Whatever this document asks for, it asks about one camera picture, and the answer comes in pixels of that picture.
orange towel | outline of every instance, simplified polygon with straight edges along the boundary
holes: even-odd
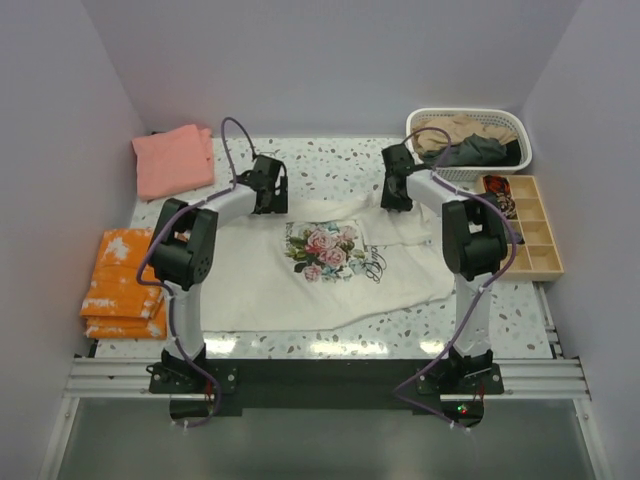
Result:
[[[166,311],[160,287],[136,282],[136,271],[151,242],[151,230],[106,231],[98,250],[91,286],[80,315],[91,338],[166,338]],[[153,281],[146,267],[142,278]]]

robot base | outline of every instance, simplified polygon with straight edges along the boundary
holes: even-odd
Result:
[[[149,392],[204,395],[206,385],[203,377],[182,360],[165,353],[163,362],[147,368],[151,373]],[[415,414],[426,413],[395,398],[392,391],[424,368],[428,360],[206,359],[203,350],[194,361],[220,382],[223,398],[218,415],[221,416],[241,416],[245,408],[412,410]],[[479,393],[504,393],[497,364],[492,364],[490,370],[460,378],[455,384],[451,377],[438,384],[436,377],[428,375],[402,392],[404,396],[445,412],[452,420],[468,426],[482,419],[482,401],[443,402],[440,397]],[[174,419],[208,414],[204,397],[202,400],[172,399],[170,412]]]

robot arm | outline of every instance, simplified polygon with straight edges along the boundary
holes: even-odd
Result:
[[[478,290],[500,269],[500,262],[506,257],[507,241],[501,221],[482,203],[453,193],[436,182],[433,171],[415,165],[404,144],[388,147],[382,155],[385,184],[381,207],[409,211],[416,201],[442,216],[443,255],[455,275],[458,330]],[[497,206],[493,194],[483,197]],[[480,228],[472,232],[470,224]],[[452,381],[491,369],[490,308],[491,295],[482,295],[450,350]]]
[[[282,170],[285,171],[284,176],[281,176]],[[156,278],[174,292],[175,335],[192,360],[204,359],[205,356],[200,324],[200,288],[211,270],[217,229],[245,215],[286,213],[287,182],[282,162],[258,155],[253,169],[238,177],[238,185],[233,191],[213,199],[207,208],[196,208],[180,217],[153,253],[149,265],[153,267]],[[153,239],[174,215],[188,206],[175,198],[167,200],[160,212]],[[189,371],[186,367],[180,368],[183,359],[175,342],[167,343],[164,359],[173,367]]]

white laundry basket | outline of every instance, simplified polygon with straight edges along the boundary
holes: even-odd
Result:
[[[520,165],[514,167],[443,167],[438,168],[438,173],[449,181],[475,181],[480,175],[513,175],[518,170],[522,170],[531,163],[531,143],[524,125],[515,115],[503,110],[491,110],[486,108],[420,108],[415,110],[407,118],[407,136],[419,122],[429,120],[434,117],[451,117],[453,115],[464,114],[478,120],[485,125],[497,125],[507,127],[518,134],[518,142],[522,152]],[[422,162],[420,156],[415,151],[415,138],[407,142],[407,148],[413,155],[416,162]]]

white wall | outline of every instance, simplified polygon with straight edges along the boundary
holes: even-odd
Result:
[[[580,0],[83,0],[149,128],[389,134],[519,109]]]
[[[524,107],[567,273],[549,289],[618,478],[640,474],[640,2],[584,0]]]
[[[79,1],[0,4],[0,478],[35,478],[143,133]]]

